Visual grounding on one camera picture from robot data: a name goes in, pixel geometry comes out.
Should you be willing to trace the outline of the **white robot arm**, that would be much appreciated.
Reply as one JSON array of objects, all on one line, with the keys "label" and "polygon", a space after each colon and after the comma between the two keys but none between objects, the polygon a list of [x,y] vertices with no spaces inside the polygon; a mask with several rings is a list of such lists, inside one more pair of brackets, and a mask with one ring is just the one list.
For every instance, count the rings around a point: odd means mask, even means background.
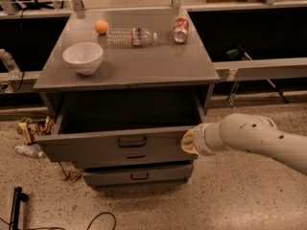
[{"label": "white robot arm", "polygon": [[281,131],[265,116],[230,114],[199,124],[183,135],[181,148],[203,156],[229,150],[260,154],[307,174],[307,137]]}]

